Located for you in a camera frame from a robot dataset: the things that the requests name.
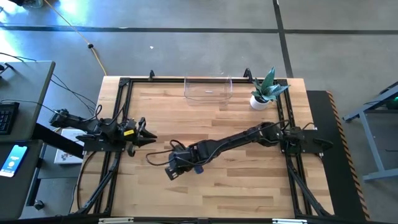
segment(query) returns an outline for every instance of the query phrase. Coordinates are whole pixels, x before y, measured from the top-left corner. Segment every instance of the smartphone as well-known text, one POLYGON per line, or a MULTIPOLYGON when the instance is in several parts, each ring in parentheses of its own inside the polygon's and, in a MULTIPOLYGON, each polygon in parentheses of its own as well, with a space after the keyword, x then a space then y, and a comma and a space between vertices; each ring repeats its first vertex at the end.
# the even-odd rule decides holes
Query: smartphone
POLYGON ((13 177, 26 153, 26 146, 15 145, 1 167, 0 175, 13 177))

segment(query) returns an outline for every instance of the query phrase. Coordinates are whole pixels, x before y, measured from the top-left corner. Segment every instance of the snake plant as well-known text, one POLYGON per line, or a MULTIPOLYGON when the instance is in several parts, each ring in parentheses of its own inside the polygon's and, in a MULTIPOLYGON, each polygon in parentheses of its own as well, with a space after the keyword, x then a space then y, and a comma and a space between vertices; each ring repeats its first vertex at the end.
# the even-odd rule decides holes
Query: snake plant
POLYGON ((254 79, 253 84, 256 87, 256 90, 252 91, 251 94, 253 94, 253 96, 256 97, 256 100, 260 103, 266 103, 269 100, 276 100, 276 97, 290 86, 281 86, 280 84, 274 85, 274 77, 275 68, 273 67, 261 84, 257 78, 254 79))

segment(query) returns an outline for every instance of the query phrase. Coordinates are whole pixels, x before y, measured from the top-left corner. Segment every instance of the wooden table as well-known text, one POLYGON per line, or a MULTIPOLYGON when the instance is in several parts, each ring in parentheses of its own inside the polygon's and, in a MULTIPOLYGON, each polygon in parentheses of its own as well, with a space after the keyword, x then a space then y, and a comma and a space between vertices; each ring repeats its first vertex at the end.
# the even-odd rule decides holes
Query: wooden table
MULTIPOLYGON (((119 79, 104 77, 98 100, 98 104, 103 105, 99 117, 112 117, 119 79)), ((289 91, 296 125, 303 127, 312 122, 304 80, 287 80, 291 85, 289 91)), ((138 149, 135 157, 129 157, 127 152, 122 154, 112 216, 294 217, 287 168, 280 146, 248 144, 222 153, 205 165, 205 171, 200 175, 192 171, 173 181, 167 177, 164 166, 150 166, 145 160, 149 152, 170 149, 171 139, 189 145, 203 139, 224 138, 263 121, 278 122, 276 103, 264 111, 251 108, 251 91, 252 84, 233 84, 233 97, 228 106, 197 107, 188 106, 183 96, 183 83, 135 83, 128 117, 139 119, 145 116, 147 130, 156 134, 158 139, 156 143, 138 149)), ((164 162, 167 155, 160 154, 151 159, 164 162)), ((103 157, 104 153, 97 153, 83 173, 80 187, 82 204, 98 185, 103 157)), ((333 213, 320 158, 303 154, 302 159, 309 189, 323 207, 333 213)), ((103 206, 108 188, 104 192, 103 206)), ((300 192, 298 197, 304 211, 300 192)))

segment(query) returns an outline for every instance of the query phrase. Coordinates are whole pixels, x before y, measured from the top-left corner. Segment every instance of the clear plastic container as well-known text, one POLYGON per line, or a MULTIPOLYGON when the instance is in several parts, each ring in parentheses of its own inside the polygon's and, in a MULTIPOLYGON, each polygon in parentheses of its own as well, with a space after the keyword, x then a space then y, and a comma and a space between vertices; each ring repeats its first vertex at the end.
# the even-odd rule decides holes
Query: clear plastic container
POLYGON ((184 79, 184 96, 190 106, 226 106, 232 92, 231 77, 184 79))

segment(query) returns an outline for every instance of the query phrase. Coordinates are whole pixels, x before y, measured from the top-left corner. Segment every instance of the gray floor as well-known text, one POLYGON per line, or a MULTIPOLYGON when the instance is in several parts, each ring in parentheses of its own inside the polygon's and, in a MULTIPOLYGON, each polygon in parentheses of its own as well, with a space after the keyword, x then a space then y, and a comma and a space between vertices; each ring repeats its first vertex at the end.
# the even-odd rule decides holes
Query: gray floor
MULTIPOLYGON (((63 0, 51 1, 76 26, 276 29, 272 0, 63 0)), ((395 0, 279 0, 286 29, 394 30, 395 0)), ((64 26, 48 7, 24 9, 0 0, 0 22, 13 26, 64 26)), ((246 67, 264 76, 275 66, 286 77, 278 34, 83 33, 94 43, 109 75, 231 75, 246 67)), ((371 100, 398 80, 396 35, 286 35, 293 75, 309 90, 333 92, 340 115, 371 100)), ((54 60, 55 74, 73 90, 97 100, 103 72, 85 42, 74 32, 0 30, 0 52, 54 60)), ((13 61, 0 57, 0 60, 13 61)), ((51 84, 45 104, 88 116, 74 96, 51 84)), ((39 121, 47 125, 50 113, 39 121)), ((354 164, 361 177, 376 171, 359 121, 344 124, 354 164)), ((47 151, 43 177, 72 177, 42 182, 39 198, 48 207, 24 210, 22 217, 65 214, 79 167, 55 167, 47 151), (59 189, 59 194, 43 194, 59 189)), ((398 160, 388 159, 388 167, 398 160)), ((372 220, 396 222, 398 179, 362 183, 372 220)))

